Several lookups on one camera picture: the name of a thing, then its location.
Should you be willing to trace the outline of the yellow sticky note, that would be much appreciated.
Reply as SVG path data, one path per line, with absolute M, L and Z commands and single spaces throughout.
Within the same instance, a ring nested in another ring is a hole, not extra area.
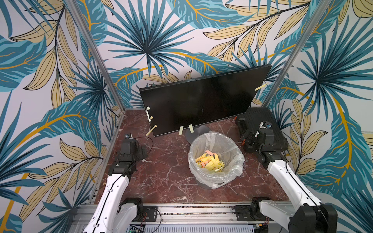
M 153 131 L 155 128 L 157 128 L 157 125 L 154 125 L 154 126 L 149 130 L 149 132 L 146 134 L 146 137 L 148 137 L 148 136 L 152 133 L 152 131 Z

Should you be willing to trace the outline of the pale sticky note edge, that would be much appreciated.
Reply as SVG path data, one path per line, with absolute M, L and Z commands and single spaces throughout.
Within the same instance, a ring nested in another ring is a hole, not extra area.
M 151 122 L 151 120 L 153 119 L 153 116 L 149 114 L 149 111 L 150 111 L 150 107 L 146 107 L 146 114 L 147 114 L 147 118 L 148 118 L 148 121 Z

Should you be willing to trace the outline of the green sticky note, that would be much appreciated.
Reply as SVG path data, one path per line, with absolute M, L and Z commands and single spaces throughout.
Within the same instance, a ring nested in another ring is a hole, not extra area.
M 190 133 L 193 134 L 194 133 L 194 129 L 193 129 L 192 124 L 190 124 L 188 127 L 189 127 L 189 130 L 190 130 Z
M 180 128 L 179 128 L 179 136 L 181 136 L 182 134 L 183 134 L 183 129 L 184 129 L 184 127 L 183 126 L 181 126 Z

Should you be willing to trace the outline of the yellow sticky note edge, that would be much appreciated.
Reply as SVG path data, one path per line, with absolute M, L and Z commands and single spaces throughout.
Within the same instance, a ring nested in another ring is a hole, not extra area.
M 255 91 L 258 91 L 258 90 L 260 90 L 260 89 L 262 89 L 262 88 L 264 88 L 264 87 L 266 87 L 266 86 L 267 86 L 267 83 L 265 83 L 265 84 L 263 84 L 263 85 L 257 87 L 257 88 L 255 89 Z

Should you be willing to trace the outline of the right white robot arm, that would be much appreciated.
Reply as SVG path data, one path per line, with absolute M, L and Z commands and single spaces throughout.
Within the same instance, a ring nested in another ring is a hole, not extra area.
M 274 201 L 257 198 L 250 207 L 253 216 L 267 217 L 289 233 L 337 231 L 337 211 L 313 195 L 288 166 L 282 149 L 274 148 L 275 133 L 269 122 L 261 122 L 257 132 L 242 130 L 241 140 L 256 153 L 258 161 L 277 180 L 294 208 L 290 211 Z

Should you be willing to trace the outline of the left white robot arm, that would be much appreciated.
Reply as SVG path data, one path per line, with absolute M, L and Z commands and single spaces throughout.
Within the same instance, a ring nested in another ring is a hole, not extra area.
M 84 233 L 125 233 L 142 210 L 141 198 L 121 202 L 136 165 L 147 157 L 146 148 L 132 135 L 126 135 L 111 165 L 100 202 L 84 228 Z

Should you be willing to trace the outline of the pile of discarded sticky notes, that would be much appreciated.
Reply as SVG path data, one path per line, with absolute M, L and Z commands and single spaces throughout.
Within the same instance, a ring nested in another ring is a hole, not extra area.
M 222 172 L 225 167 L 225 162 L 222 160 L 221 155 L 209 150 L 206 150 L 201 156 L 197 157 L 195 163 L 199 168 L 212 172 Z

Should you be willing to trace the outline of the round grey monitor stand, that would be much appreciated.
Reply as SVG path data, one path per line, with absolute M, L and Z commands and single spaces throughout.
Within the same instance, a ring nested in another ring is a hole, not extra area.
M 190 129 L 187 129 L 185 132 L 185 137 L 189 144 L 192 144 L 196 138 L 210 131 L 210 129 L 206 125 L 194 127 L 193 130 L 193 133 L 190 131 Z

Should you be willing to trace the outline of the black flat monitor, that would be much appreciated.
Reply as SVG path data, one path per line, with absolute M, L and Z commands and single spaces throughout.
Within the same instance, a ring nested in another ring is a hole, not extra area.
M 246 112 L 272 65 L 141 88 L 144 108 L 150 107 L 154 136 L 177 132 Z

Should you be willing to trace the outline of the black plastic tool case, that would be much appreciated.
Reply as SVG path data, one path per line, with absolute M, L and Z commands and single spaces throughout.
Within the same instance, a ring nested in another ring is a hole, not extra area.
M 250 107 L 236 117 L 235 123 L 245 152 L 255 152 L 260 143 L 264 144 L 263 151 L 288 149 L 288 142 L 268 108 Z

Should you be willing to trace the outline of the mesh waste bin with liner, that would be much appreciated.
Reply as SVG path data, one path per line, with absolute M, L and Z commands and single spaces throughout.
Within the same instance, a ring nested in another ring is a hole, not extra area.
M 231 138 L 210 131 L 192 142 L 188 162 L 200 187 L 217 189 L 242 175 L 245 158 Z

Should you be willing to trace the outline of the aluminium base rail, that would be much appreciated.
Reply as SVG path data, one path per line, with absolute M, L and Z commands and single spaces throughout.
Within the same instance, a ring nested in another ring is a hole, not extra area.
M 322 233 L 318 208 L 295 211 L 290 202 L 263 201 L 262 214 L 253 203 L 121 204 L 109 212 L 84 205 L 70 233 Z

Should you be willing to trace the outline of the right aluminium corner post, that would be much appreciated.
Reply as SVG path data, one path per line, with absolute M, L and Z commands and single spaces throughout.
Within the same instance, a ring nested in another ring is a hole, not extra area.
M 272 88 L 270 89 L 268 95 L 266 96 L 265 101 L 262 104 L 262 107 L 269 107 L 272 98 L 275 96 L 278 88 L 280 87 L 281 83 L 283 82 L 288 70 L 291 68 L 294 60 L 297 58 L 298 54 L 301 52 L 302 48 L 304 47 L 305 43 L 312 35 L 314 29 L 317 27 L 318 22 L 321 20 L 324 12 L 328 9 L 331 0 L 328 1 L 321 1 L 320 4 L 315 9 L 314 14 L 310 17 L 309 23 L 306 24 L 305 30 L 300 34 L 300 37 L 297 43 L 294 46 L 294 49 L 291 51 L 288 60 L 286 61 L 284 67 L 282 68 L 279 76 L 275 80 Z

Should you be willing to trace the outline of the aluminium corner post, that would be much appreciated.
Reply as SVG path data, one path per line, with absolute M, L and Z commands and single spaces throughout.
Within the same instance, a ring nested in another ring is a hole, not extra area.
M 96 46 L 96 43 L 95 43 L 95 41 L 92 37 L 92 34 L 89 31 L 89 28 L 85 23 L 84 17 L 83 17 L 83 15 L 82 15 L 79 7 L 78 7 L 78 4 L 76 3 L 76 1 L 73 1 L 73 0 L 67 0 L 65 2 L 66 2 L 67 7 L 69 8 L 69 10 L 72 14 L 72 18 L 75 20 L 80 32 L 82 33 L 82 36 L 83 36 L 84 40 L 86 41 L 87 47 L 91 51 L 92 57 L 94 58 L 97 66 L 99 67 L 99 70 L 102 73 L 109 90 L 113 94 L 115 102 L 118 104 L 120 111 L 122 113 L 124 113 L 125 108 L 124 108 L 124 106 L 121 102 L 121 98 L 119 97 L 119 95 L 118 95 L 118 93 L 117 93 L 117 91 L 114 87 L 114 83 L 111 79 L 111 76 L 110 76 L 110 74 L 107 70 L 107 67 L 105 66 L 104 61 L 103 61 L 103 59 L 102 59 L 102 57 L 99 53 L 99 50 L 98 50 L 98 48 Z
M 297 43 L 294 46 L 294 49 L 291 51 L 288 60 L 286 61 L 284 67 L 282 68 L 279 76 L 275 80 L 272 88 L 270 89 L 268 95 L 266 96 L 265 101 L 262 104 L 262 107 L 269 107 L 272 98 L 275 96 L 278 88 L 280 87 L 281 83 L 283 82 L 288 70 L 291 68 L 294 60 L 297 58 L 298 54 L 301 52 L 302 48 L 304 47 L 305 43 L 312 35 L 314 29 L 317 27 L 318 22 L 321 20 L 324 12 L 328 9 L 331 0 L 328 1 L 321 1 L 320 4 L 315 9 L 314 14 L 310 17 L 309 23 L 306 24 L 305 30 L 300 34 L 300 37 Z

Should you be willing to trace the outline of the left aluminium corner post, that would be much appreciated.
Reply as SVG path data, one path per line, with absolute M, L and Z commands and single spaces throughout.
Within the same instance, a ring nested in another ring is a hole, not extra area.
M 104 61 L 103 61 L 103 59 L 102 59 L 102 57 L 99 53 L 99 50 L 98 50 L 98 48 L 96 46 L 96 43 L 95 43 L 95 41 L 92 37 L 92 34 L 89 31 L 89 28 L 85 23 L 84 17 L 83 17 L 83 15 L 82 15 L 79 7 L 78 7 L 78 4 L 76 3 L 76 1 L 73 1 L 73 0 L 67 0 L 65 2 L 66 2 L 67 7 L 69 8 L 69 10 L 72 14 L 72 18 L 75 20 L 80 32 L 82 33 L 82 36 L 83 36 L 84 40 L 86 41 L 87 47 L 91 51 L 92 57 L 94 58 L 97 66 L 99 67 L 99 70 L 102 73 L 109 90 L 113 94 L 115 102 L 118 104 L 120 111 L 122 113 L 124 113 L 125 108 L 124 108 L 124 106 L 121 102 L 121 98 L 119 97 L 119 95 L 118 95 L 118 93 L 117 93 L 117 91 L 114 87 L 114 83 L 111 79 L 111 76 L 110 76 L 110 74 L 107 70 L 107 67 L 105 66 Z

